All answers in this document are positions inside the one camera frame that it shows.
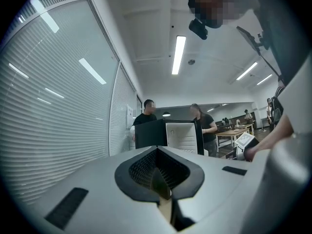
fluorescent light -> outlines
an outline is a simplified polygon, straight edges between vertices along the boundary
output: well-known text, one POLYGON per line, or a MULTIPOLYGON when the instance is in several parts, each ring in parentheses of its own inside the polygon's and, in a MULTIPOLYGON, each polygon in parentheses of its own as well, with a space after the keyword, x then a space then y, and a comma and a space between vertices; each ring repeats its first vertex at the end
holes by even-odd
POLYGON ((264 78, 264 79, 263 79, 262 81, 260 81, 257 85, 259 85, 259 84, 263 83, 266 79, 269 79, 271 76, 272 76, 272 74, 271 74, 271 75, 269 75, 268 77, 264 78))
POLYGON ((182 37, 182 36, 176 37, 175 59, 174 59, 174 66, 172 68, 173 75, 177 75, 179 73, 185 41, 186 41, 186 37, 182 37))
POLYGON ((39 0, 30 0, 31 5, 35 8, 38 13, 41 13, 41 18, 46 22, 46 24, 52 29, 54 33, 59 30, 58 25, 53 20, 53 18, 46 12, 46 9, 39 0))
POLYGON ((38 100, 41 100, 41 101, 43 101, 43 102, 45 102, 45 103, 48 103, 48 104, 52 104, 52 103, 50 103, 50 102, 48 102, 48 101, 46 101, 46 100, 43 100, 43 99, 40 99, 40 98, 37 98, 38 100))
POLYGON ((61 95, 59 95, 58 93, 55 93, 54 91, 52 91, 52 90, 50 90, 50 89, 48 89, 48 88, 45 88, 45 90, 48 91, 48 92, 50 92, 51 94, 54 94, 54 95, 56 95, 56 96, 61 97, 62 99, 64 99, 64 96, 61 96, 61 95))
POLYGON ((257 65, 257 63, 255 62, 249 69, 247 69, 240 77, 238 77, 236 80, 240 80, 242 79, 249 71, 251 71, 255 66, 257 65))
POLYGON ((29 76, 27 76, 26 74, 24 74, 21 70, 17 69, 16 67, 14 67, 12 64, 9 63, 9 66, 14 69, 16 72, 18 72, 20 75, 24 76, 26 79, 29 78, 29 76))
POLYGON ((98 80, 99 83, 101 83, 102 85, 106 84, 106 81, 104 81, 102 79, 101 76, 98 75, 98 73, 90 66, 90 64, 84 59, 80 59, 79 62, 81 63, 82 66, 84 66, 84 68, 86 70, 88 70, 88 72, 95 78, 98 80))

wooden floor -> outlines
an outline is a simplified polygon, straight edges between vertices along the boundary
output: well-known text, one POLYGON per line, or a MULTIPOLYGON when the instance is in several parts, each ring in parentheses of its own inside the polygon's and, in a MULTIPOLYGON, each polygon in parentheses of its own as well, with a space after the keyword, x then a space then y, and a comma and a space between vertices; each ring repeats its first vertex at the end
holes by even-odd
MULTIPOLYGON (((266 136, 269 135, 270 130, 268 127, 264 128, 265 132, 262 129, 255 130, 254 136, 257 138, 257 140, 261 141, 263 140, 266 136)), ((225 147, 219 147, 219 153, 217 153, 217 157, 223 157, 226 154, 228 154, 231 151, 231 145, 225 146, 225 147)))

long hair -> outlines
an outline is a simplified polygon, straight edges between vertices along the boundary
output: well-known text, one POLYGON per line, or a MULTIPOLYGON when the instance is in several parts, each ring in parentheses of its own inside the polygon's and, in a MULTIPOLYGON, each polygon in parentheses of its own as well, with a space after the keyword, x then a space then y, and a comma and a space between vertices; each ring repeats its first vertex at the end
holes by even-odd
POLYGON ((194 108, 196 108, 197 110, 199 110, 199 112, 200 112, 200 119, 199 119, 199 121, 202 122, 202 121, 204 120, 204 119, 203 119, 204 113, 202 112, 202 110, 200 109, 200 107, 198 106, 198 104, 193 103, 190 107, 194 107, 194 108))

black t-shirt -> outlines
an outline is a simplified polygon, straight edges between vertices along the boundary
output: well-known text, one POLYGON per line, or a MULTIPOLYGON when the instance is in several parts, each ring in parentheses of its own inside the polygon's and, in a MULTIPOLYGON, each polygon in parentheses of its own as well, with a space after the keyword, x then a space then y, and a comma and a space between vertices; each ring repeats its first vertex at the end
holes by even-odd
MULTIPOLYGON (((209 129, 211 128, 210 124, 214 122, 214 119, 209 114, 202 114, 198 121, 200 122, 202 129, 209 129)), ((215 135, 213 133, 206 133, 203 134, 203 139, 205 143, 210 142, 215 139, 215 135)))
POLYGON ((140 114, 138 117, 136 117, 135 121, 133 122, 133 126, 150 122, 153 120, 157 120, 156 116, 153 114, 150 115, 140 114))
POLYGON ((264 37, 270 44, 284 84, 287 85, 307 58, 311 49, 310 41, 296 15, 284 0, 258 1, 260 8, 254 10, 254 13, 258 17, 264 37))

ceiling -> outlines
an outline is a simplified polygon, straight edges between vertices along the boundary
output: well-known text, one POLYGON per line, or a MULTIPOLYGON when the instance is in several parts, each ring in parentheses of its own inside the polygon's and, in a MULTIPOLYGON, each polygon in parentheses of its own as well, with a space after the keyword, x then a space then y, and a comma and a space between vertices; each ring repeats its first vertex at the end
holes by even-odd
MULTIPOLYGON (((262 32, 252 10, 241 19, 219 29, 208 29, 208 39, 202 40, 188 29, 194 16, 187 2, 115 1, 125 21, 123 35, 129 38, 126 47, 146 97, 155 96, 156 93, 176 96, 205 94, 222 89, 224 93, 243 94, 272 73, 236 30, 239 25, 255 37, 262 32), (186 36, 186 45, 179 74, 174 76, 171 72, 178 35, 186 36), (190 59, 195 60, 194 65, 188 64, 190 59), (240 81, 236 81, 255 61, 258 65, 240 81)), ((270 51, 263 54, 276 66, 270 51)))

